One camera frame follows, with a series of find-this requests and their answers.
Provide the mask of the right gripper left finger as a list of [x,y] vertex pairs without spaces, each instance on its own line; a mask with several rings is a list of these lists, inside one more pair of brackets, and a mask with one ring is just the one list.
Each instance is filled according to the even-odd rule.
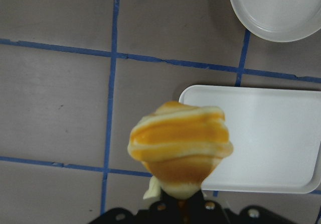
[[184,223],[178,200],[161,194],[160,200],[152,203],[148,209],[140,209],[136,214],[116,207],[100,215],[91,223]]

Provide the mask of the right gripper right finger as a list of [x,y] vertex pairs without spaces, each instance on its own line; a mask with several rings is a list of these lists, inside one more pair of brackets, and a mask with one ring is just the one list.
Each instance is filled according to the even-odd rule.
[[239,213],[223,208],[218,202],[204,199],[201,191],[187,199],[186,223],[286,223],[281,217],[263,207],[249,205]]

